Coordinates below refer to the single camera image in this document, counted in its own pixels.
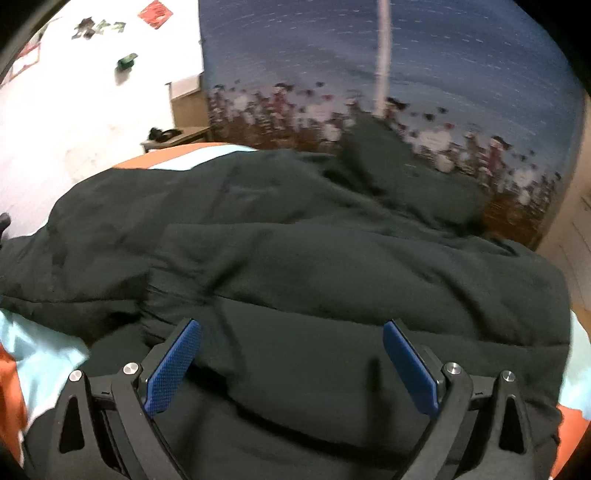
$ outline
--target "poster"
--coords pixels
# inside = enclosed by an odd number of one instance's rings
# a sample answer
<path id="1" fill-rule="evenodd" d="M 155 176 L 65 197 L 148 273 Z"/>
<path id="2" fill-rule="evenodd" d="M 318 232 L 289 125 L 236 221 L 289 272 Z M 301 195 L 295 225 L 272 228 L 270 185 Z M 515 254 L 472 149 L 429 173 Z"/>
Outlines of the poster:
<path id="1" fill-rule="evenodd" d="M 200 17 L 217 140 L 332 153 L 356 109 L 378 112 L 418 160 L 478 182 L 490 230 L 535 243 L 584 91 L 511 0 L 202 0 Z"/>

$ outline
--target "orange fabric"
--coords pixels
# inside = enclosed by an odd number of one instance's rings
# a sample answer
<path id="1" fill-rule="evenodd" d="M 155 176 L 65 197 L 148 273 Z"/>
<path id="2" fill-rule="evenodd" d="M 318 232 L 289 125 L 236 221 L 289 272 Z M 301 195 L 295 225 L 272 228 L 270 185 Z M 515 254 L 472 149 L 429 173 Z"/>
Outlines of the orange fabric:
<path id="1" fill-rule="evenodd" d="M 0 345 L 0 437 L 12 456 L 21 459 L 18 433 L 27 426 L 27 408 L 18 379 L 17 363 Z"/>
<path id="2" fill-rule="evenodd" d="M 572 410 L 562 405 L 558 405 L 558 409 L 562 412 L 562 423 L 558 427 L 560 445 L 558 446 L 558 455 L 552 468 L 552 478 L 555 478 L 566 465 L 566 462 L 573 454 L 575 448 L 577 448 L 577 445 L 589 427 L 589 421 L 583 418 L 580 410 Z"/>
<path id="3" fill-rule="evenodd" d="M 151 152 L 148 152 L 144 155 L 115 165 L 113 168 L 150 168 L 167 160 L 172 160 L 173 158 L 180 157 L 181 155 L 199 150 L 200 148 L 217 147 L 219 145 L 227 144 L 221 142 L 200 142 L 179 145 L 178 147 L 163 148 L 162 150 L 152 150 Z"/>

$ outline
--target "blue gripper pad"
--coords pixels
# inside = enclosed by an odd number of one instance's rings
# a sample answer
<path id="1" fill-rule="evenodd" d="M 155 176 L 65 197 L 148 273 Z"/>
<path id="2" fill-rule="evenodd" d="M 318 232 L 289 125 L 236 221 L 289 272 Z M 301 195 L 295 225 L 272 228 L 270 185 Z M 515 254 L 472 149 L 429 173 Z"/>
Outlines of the blue gripper pad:
<path id="1" fill-rule="evenodd" d="M 144 410 L 150 418 L 168 408 L 201 345 L 201 326 L 191 320 L 147 382 Z"/>
<path id="2" fill-rule="evenodd" d="M 417 410 L 435 417 L 439 411 L 437 384 L 394 322 L 384 325 L 383 342 Z"/>

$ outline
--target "silver bolt head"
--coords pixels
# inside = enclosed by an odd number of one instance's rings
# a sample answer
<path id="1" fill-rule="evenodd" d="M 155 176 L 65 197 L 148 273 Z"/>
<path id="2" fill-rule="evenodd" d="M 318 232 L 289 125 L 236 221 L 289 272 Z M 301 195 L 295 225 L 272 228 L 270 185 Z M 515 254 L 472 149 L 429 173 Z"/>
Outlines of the silver bolt head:
<path id="1" fill-rule="evenodd" d="M 445 365 L 445 370 L 447 370 L 452 375 L 459 375 L 462 373 L 462 367 L 455 362 L 449 362 Z"/>
<path id="2" fill-rule="evenodd" d="M 505 380 L 506 382 L 514 382 L 515 381 L 515 374 L 513 372 L 510 372 L 509 370 L 505 370 L 502 375 L 503 375 L 503 380 Z"/>
<path id="3" fill-rule="evenodd" d="M 133 375 L 138 371 L 139 365 L 135 362 L 128 363 L 123 367 L 123 373 L 125 375 Z"/>
<path id="4" fill-rule="evenodd" d="M 74 370 L 68 378 L 70 382 L 78 382 L 82 378 L 82 372 L 80 370 Z"/>

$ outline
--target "green object on wall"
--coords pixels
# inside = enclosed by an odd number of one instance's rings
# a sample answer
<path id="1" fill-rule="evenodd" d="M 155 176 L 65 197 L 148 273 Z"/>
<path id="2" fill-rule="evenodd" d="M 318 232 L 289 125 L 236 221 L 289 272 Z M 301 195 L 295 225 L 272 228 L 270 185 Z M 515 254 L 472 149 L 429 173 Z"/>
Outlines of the green object on wall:
<path id="1" fill-rule="evenodd" d="M 130 53 L 126 57 L 123 57 L 117 62 L 117 68 L 119 70 L 128 70 L 135 64 L 135 59 L 138 57 L 137 53 Z"/>

